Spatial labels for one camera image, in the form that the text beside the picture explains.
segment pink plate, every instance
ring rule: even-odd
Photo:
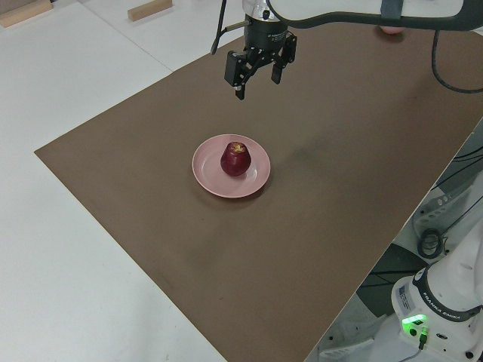
[[[244,143],[251,165],[241,176],[228,176],[220,166],[221,155],[230,142]],[[245,136],[221,134],[204,141],[195,151],[193,173],[199,184],[222,198],[243,198],[256,192],[268,180],[270,160],[262,146]]]

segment gray strap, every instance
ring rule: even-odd
[[[380,16],[384,19],[401,19],[402,3],[405,0],[383,0],[380,5]]]

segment pink round object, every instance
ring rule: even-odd
[[[383,32],[385,32],[386,34],[389,34],[389,35],[399,34],[404,29],[406,29],[406,28],[398,28],[398,27],[394,27],[394,26],[381,26],[380,28]]]
[[[244,143],[251,156],[248,170],[232,177],[220,166],[221,155],[230,142]],[[192,169],[203,188],[222,198],[243,198],[259,190],[270,175],[270,160],[262,146],[245,136],[221,134],[204,141],[195,151]]]

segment black trim on robot arm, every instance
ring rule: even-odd
[[[400,26],[415,29],[467,31],[483,26],[483,4],[481,0],[464,0],[460,12],[452,17],[401,17],[398,20],[383,18],[376,14],[333,12],[310,17],[304,20],[289,20],[274,9],[266,0],[270,10],[283,23],[299,29],[312,28],[326,23],[363,23],[380,26]]]

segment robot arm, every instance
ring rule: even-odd
[[[245,98],[245,85],[262,66],[273,64],[272,80],[281,81],[283,69],[295,60],[297,37],[288,31],[325,23],[366,23],[380,26],[434,30],[472,30],[483,25],[482,0],[242,0],[245,21],[223,31],[222,0],[217,37],[231,29],[245,28],[243,51],[230,51],[225,80]]]

